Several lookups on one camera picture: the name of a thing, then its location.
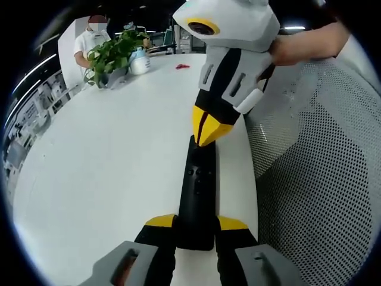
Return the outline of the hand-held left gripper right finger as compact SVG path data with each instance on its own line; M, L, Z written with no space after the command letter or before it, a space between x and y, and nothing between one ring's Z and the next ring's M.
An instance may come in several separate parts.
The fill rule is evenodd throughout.
M298 268L242 221L217 217L217 270L222 285L299 285Z

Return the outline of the person's right hand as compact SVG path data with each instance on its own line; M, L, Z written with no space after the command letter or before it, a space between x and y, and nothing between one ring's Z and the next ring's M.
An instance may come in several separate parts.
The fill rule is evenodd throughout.
M302 61L298 35L279 35L270 46L269 53L275 66L291 66Z

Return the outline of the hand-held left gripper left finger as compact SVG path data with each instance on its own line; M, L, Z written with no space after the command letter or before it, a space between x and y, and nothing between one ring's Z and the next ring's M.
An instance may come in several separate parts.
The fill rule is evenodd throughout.
M175 214L147 221L134 241L100 258L85 285L170 285L176 264Z

